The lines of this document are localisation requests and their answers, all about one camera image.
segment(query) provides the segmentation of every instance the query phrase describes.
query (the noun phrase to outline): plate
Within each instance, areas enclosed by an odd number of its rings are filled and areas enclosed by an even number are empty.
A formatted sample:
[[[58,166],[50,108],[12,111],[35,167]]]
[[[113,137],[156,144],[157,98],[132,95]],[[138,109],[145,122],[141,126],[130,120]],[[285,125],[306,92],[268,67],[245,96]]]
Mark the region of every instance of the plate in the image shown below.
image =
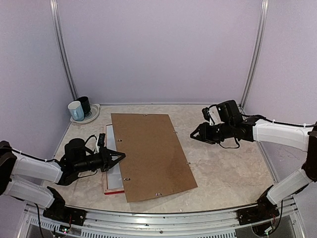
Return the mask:
[[[85,118],[82,121],[74,120],[73,117],[70,118],[70,121],[78,124],[90,123],[99,116],[99,113],[100,104],[90,104],[90,112],[85,116]]]

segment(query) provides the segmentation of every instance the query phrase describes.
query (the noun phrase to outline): black mug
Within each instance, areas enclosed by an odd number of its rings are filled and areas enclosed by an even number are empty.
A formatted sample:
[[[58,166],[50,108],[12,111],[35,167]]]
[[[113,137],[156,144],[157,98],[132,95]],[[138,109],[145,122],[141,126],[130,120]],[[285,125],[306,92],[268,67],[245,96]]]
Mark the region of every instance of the black mug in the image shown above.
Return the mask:
[[[90,103],[88,97],[80,97],[76,99],[77,101],[80,102],[81,107],[83,108],[84,115],[87,116],[90,112]]]

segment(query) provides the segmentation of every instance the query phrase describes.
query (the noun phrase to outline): cardboard panel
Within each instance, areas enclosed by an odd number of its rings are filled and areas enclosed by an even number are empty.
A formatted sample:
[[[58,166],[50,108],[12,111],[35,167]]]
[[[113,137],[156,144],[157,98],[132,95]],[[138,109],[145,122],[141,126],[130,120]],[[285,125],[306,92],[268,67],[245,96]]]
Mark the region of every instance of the cardboard panel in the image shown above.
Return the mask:
[[[197,187],[168,115],[111,114],[127,202]]]

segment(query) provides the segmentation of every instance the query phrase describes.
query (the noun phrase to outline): light blue cup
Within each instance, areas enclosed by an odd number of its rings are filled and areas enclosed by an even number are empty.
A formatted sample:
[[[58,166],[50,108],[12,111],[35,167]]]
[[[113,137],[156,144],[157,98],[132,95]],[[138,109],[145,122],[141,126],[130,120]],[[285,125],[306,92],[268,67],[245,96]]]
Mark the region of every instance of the light blue cup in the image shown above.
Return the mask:
[[[68,110],[74,120],[81,121],[84,119],[84,111],[79,101],[74,101],[68,104]]]

